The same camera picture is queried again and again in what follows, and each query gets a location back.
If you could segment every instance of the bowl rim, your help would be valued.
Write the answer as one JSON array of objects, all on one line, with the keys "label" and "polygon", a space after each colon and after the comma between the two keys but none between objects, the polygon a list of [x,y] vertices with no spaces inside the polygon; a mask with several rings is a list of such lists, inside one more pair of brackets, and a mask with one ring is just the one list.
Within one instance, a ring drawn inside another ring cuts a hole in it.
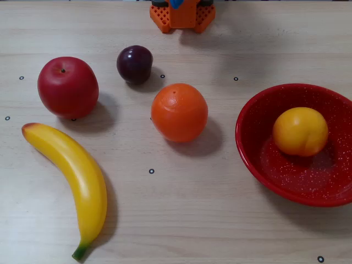
[{"label": "bowl rim", "polygon": [[313,88],[315,90],[318,90],[320,92],[332,95],[340,99],[342,102],[347,103],[351,108],[352,108],[352,101],[349,100],[348,98],[344,97],[343,95],[334,92],[332,90],[329,90],[327,88],[317,86],[317,85],[312,85],[312,84],[302,84],[302,83],[291,83],[291,84],[281,84],[281,85],[276,85],[270,88],[267,88],[259,93],[257,93],[255,96],[250,98],[247,103],[244,105],[242,108],[241,112],[238,115],[237,121],[236,121],[236,128],[235,128],[235,140],[236,140],[236,146],[238,149],[238,152],[240,154],[240,157],[244,164],[246,165],[247,169],[252,173],[252,175],[265,187],[273,191],[274,193],[294,202],[298,202],[300,204],[304,205],[309,205],[309,206],[316,206],[316,207],[335,207],[335,206],[341,206],[341,205],[346,205],[352,202],[352,195],[351,197],[347,199],[336,199],[335,201],[312,201],[308,198],[303,198],[297,195],[294,195],[286,190],[281,189],[280,187],[276,186],[275,184],[271,183],[269,180],[267,180],[264,176],[262,176],[255,166],[250,162],[248,159],[248,156],[244,150],[243,144],[242,144],[242,137],[241,137],[241,129],[242,129],[242,123],[245,115],[247,114],[248,110],[253,106],[253,104],[262,96],[266,94],[270,94],[271,92],[278,91],[282,88],[285,87],[293,87],[293,86],[306,86],[309,88]]}]

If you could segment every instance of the orange robot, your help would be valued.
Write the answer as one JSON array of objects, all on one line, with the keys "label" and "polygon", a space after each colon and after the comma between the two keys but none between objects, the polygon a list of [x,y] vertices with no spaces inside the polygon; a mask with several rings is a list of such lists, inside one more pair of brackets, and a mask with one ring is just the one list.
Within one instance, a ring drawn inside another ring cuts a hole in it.
[{"label": "orange robot", "polygon": [[215,18],[213,0],[153,0],[149,12],[163,33],[171,29],[202,33]]}]

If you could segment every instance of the blue object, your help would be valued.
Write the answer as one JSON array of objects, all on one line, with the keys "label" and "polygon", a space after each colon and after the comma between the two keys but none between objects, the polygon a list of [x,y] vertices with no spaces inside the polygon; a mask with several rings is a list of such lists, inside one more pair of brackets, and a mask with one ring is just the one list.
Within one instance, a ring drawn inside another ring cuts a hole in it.
[{"label": "blue object", "polygon": [[173,9],[178,9],[182,5],[183,0],[170,0],[170,4]]}]

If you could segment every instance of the apple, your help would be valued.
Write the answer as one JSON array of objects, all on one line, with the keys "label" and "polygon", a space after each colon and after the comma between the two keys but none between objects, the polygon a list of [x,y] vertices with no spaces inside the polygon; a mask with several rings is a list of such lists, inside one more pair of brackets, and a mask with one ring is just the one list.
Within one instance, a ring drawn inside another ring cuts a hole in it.
[{"label": "apple", "polygon": [[131,84],[142,84],[150,77],[153,55],[145,47],[130,46],[123,49],[117,57],[117,71]]},{"label": "apple", "polygon": [[38,78],[44,106],[62,118],[81,118],[97,103],[99,87],[93,70],[81,59],[59,57],[49,61]]}]

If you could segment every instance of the plastic fruit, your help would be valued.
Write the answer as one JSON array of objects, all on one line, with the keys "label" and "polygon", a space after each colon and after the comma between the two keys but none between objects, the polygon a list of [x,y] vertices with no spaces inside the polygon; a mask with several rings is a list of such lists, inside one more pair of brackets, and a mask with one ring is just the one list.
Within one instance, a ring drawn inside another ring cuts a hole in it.
[{"label": "plastic fruit", "polygon": [[72,257],[80,260],[101,231],[107,194],[103,174],[90,154],[65,133],[47,125],[22,127],[24,138],[65,175],[76,204],[81,241]]},{"label": "plastic fruit", "polygon": [[155,97],[151,117],[158,131],[170,141],[187,142],[198,137],[208,118],[202,94],[188,84],[171,84]]},{"label": "plastic fruit", "polygon": [[123,49],[117,57],[117,71],[131,84],[142,84],[150,77],[153,55],[145,47],[130,46]]},{"label": "plastic fruit", "polygon": [[62,118],[81,118],[97,103],[99,87],[93,70],[81,59],[59,57],[49,61],[38,78],[44,106]]},{"label": "plastic fruit", "polygon": [[296,107],[287,110],[276,120],[273,139],[286,154],[313,156],[324,148],[328,139],[328,126],[318,111]]}]

